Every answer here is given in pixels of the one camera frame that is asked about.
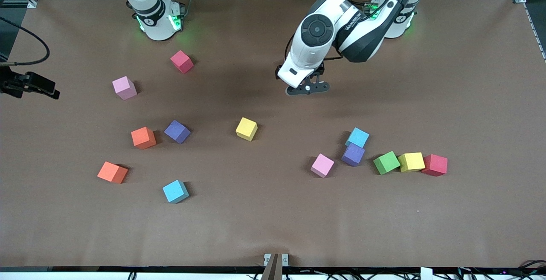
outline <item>cube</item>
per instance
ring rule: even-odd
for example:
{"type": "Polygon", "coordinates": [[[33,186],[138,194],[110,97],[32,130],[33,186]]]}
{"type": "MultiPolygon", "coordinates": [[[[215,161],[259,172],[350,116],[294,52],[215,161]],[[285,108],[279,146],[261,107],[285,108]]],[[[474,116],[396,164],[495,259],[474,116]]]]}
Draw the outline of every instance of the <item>cube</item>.
{"type": "Polygon", "coordinates": [[[165,130],[165,134],[179,144],[183,143],[190,133],[188,128],[176,120],[173,120],[165,130]]]}
{"type": "Polygon", "coordinates": [[[425,162],[425,169],[421,170],[422,173],[435,177],[439,177],[447,173],[447,158],[431,154],[429,156],[425,156],[423,161],[425,162]]]}
{"type": "Polygon", "coordinates": [[[127,76],[118,78],[112,82],[112,85],[116,94],[123,100],[127,100],[137,95],[135,84],[133,84],[127,76]]]}
{"type": "Polygon", "coordinates": [[[398,161],[400,162],[401,173],[409,173],[425,168],[425,162],[423,161],[423,154],[421,152],[404,153],[401,156],[398,156],[398,161]]]}
{"type": "Polygon", "coordinates": [[[360,161],[362,160],[363,155],[364,155],[364,149],[360,148],[359,146],[351,142],[349,146],[347,147],[347,149],[345,149],[345,153],[341,157],[341,160],[355,167],[355,166],[358,166],[358,164],[360,164],[360,161]]]}
{"type": "Polygon", "coordinates": [[[241,121],[239,122],[239,125],[237,126],[237,129],[235,130],[235,133],[240,138],[244,138],[248,141],[252,141],[257,130],[258,130],[257,123],[255,123],[254,121],[250,119],[242,117],[241,121]]]}
{"type": "Polygon", "coordinates": [[[131,137],[133,138],[133,146],[139,149],[146,149],[156,145],[154,131],[146,127],[131,132],[131,137]]]}
{"type": "Polygon", "coordinates": [[[189,58],[188,55],[186,55],[182,51],[178,51],[175,55],[171,57],[171,62],[180,70],[182,73],[186,73],[193,67],[193,62],[189,58]]]}
{"type": "Polygon", "coordinates": [[[370,137],[370,134],[367,134],[359,128],[354,128],[353,132],[349,135],[349,139],[345,142],[345,146],[349,146],[350,143],[353,143],[360,148],[364,148],[364,144],[366,144],[368,137],[370,137]]]}
{"type": "Polygon", "coordinates": [[[127,168],[123,168],[110,162],[104,162],[104,165],[101,168],[101,171],[99,171],[97,177],[105,179],[108,182],[121,184],[128,171],[129,170],[127,168]]]}
{"type": "Polygon", "coordinates": [[[394,152],[388,152],[374,160],[374,164],[377,167],[380,175],[384,175],[392,171],[394,168],[400,167],[400,162],[394,155],[394,152]]]}
{"type": "Polygon", "coordinates": [[[318,154],[317,159],[314,161],[313,166],[311,166],[311,171],[318,174],[320,177],[325,178],[326,175],[332,169],[334,161],[327,158],[322,154],[318,154]]]}
{"type": "Polygon", "coordinates": [[[169,203],[178,203],[189,197],[188,190],[183,182],[175,180],[163,187],[163,192],[169,203]]]}

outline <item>table surface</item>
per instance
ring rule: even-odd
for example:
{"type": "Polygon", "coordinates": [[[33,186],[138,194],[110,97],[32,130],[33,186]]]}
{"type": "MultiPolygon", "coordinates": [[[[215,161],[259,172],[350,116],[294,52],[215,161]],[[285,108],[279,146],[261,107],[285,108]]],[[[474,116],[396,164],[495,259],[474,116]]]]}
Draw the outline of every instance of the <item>table surface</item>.
{"type": "MultiPolygon", "coordinates": [[[[0,264],[517,266],[546,257],[546,64],[523,5],[422,0],[412,26],[367,63],[326,62],[328,93],[275,80],[314,0],[193,0],[184,31],[149,40],[123,0],[41,0],[23,25],[51,47],[32,70],[61,99],[1,99],[0,264]],[[179,49],[195,67],[170,63],[179,49]],[[122,101],[112,80],[140,93],[122,101]],[[257,121],[253,142],[235,135],[257,121]],[[162,134],[177,119],[192,134],[162,134]],[[132,146],[147,126],[159,144],[132,146]],[[349,131],[370,133],[359,167],[349,131]],[[372,159],[449,158],[442,177],[378,175],[372,159]],[[327,179],[309,169],[319,154],[327,179]],[[130,169],[121,185],[104,161],[130,169]],[[191,197],[168,204],[162,187],[191,197]]],[[[11,59],[41,57],[19,34],[11,59]]]]}

